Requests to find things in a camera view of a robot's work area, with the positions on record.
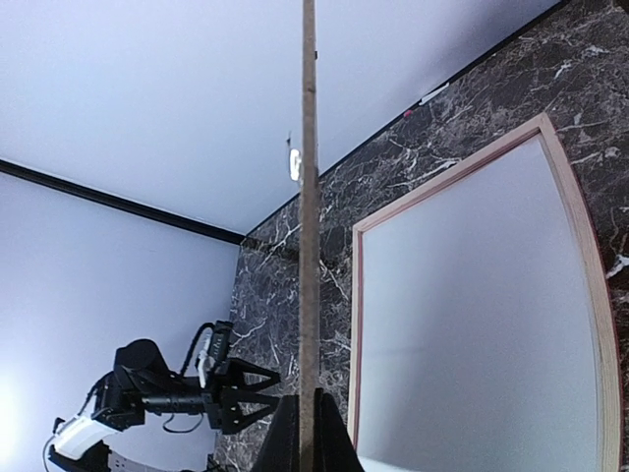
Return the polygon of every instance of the white ceiling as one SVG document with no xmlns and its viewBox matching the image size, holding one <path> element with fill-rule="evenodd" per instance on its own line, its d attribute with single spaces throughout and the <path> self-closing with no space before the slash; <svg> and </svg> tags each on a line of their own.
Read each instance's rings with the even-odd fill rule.
<svg viewBox="0 0 629 472">
<path fill-rule="evenodd" d="M 297 191 L 301 3 L 0 2 L 0 156 L 247 232 Z M 556 0 L 319 0 L 321 170 Z"/>
</svg>

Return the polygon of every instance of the black marble wall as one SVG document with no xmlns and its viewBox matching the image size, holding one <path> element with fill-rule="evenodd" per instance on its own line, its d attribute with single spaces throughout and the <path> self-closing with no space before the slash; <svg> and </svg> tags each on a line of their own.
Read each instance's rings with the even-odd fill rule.
<svg viewBox="0 0 629 472">
<path fill-rule="evenodd" d="M 629 15 L 611 0 L 575 0 L 324 175 L 321 368 L 344 415 L 352 225 L 543 111 L 558 129 L 594 220 L 629 391 Z M 234 354 L 281 371 L 281 391 L 295 392 L 298 203 L 252 236 L 265 244 L 241 251 L 231 312 Z M 249 470 L 268 423 L 222 438 L 217 457 Z M 625 436 L 627 450 L 629 430 Z"/>
</svg>

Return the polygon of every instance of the black cable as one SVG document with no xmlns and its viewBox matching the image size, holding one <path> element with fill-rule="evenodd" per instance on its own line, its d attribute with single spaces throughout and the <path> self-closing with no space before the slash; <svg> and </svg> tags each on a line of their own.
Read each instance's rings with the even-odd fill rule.
<svg viewBox="0 0 629 472">
<path fill-rule="evenodd" d="M 50 446 L 50 443 L 52 443 L 52 440 L 54 440 L 54 438 L 54 436 L 51 436 L 48 441 L 46 441 L 46 444 L 43 445 L 43 449 L 41 450 L 41 460 L 43 461 L 43 468 L 46 472 L 50 472 L 50 469 L 48 468 L 48 458 L 46 457 L 46 451 L 48 450 L 48 447 Z"/>
<path fill-rule="evenodd" d="M 170 423 L 171 421 L 173 421 L 175 419 L 175 414 L 171 413 L 170 414 L 170 418 L 168 418 L 163 425 L 161 425 L 161 429 L 164 430 L 166 433 L 170 433 L 171 435 L 186 435 L 188 433 L 191 433 L 192 431 L 195 431 L 200 424 L 203 422 L 203 413 L 200 414 L 199 420 L 197 421 L 197 423 L 192 426 L 189 430 L 171 430 L 170 428 L 168 428 L 166 425 L 168 423 Z"/>
<path fill-rule="evenodd" d="M 181 371 L 179 371 L 180 377 L 183 377 L 186 374 L 186 371 L 188 370 L 188 367 L 190 366 L 190 361 L 192 360 L 193 355 L 195 354 L 195 348 L 197 347 L 197 344 L 199 344 L 200 336 L 203 334 L 203 332 L 206 329 L 214 330 L 214 323 L 204 323 L 197 330 L 197 334 L 195 334 L 195 337 L 193 338 L 193 342 L 188 348 L 188 353 L 186 354 L 186 360 L 184 361 L 184 365 L 182 366 Z"/>
<path fill-rule="evenodd" d="M 98 379 L 98 381 L 96 381 L 94 385 L 91 386 L 91 388 L 89 389 L 89 392 L 87 393 L 86 401 L 84 402 L 83 406 L 79 410 L 79 413 L 77 413 L 77 416 L 83 415 L 83 412 L 86 411 L 86 408 L 89 405 L 89 401 L 94 396 L 98 388 L 101 387 L 105 383 L 105 379 L 107 378 L 107 376 L 109 376 L 109 374 L 110 373 L 105 374 L 100 379 Z"/>
</svg>

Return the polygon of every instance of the wooden pole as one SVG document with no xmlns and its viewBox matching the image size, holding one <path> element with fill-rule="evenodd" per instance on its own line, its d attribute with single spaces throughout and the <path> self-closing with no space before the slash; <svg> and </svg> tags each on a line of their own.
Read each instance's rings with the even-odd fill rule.
<svg viewBox="0 0 629 472">
<path fill-rule="evenodd" d="M 314 470 L 315 389 L 319 375 L 319 187 L 316 158 L 315 0 L 304 0 L 303 156 L 300 198 L 300 470 Z"/>
</svg>

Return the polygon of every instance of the white wall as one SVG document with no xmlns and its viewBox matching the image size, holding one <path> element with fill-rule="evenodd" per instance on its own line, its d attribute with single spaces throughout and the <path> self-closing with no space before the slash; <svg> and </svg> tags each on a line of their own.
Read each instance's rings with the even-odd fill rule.
<svg viewBox="0 0 629 472">
<path fill-rule="evenodd" d="M 154 339 L 179 370 L 199 325 L 228 318 L 237 257 L 236 246 L 0 174 L 0 470 L 42 470 L 55 417 L 76 413 L 116 348 Z M 149 418 L 115 439 L 119 452 L 203 468 L 206 422 L 176 436 Z"/>
<path fill-rule="evenodd" d="M 597 470 L 592 300 L 537 139 L 365 233 L 363 303 L 361 456 Z"/>
</svg>

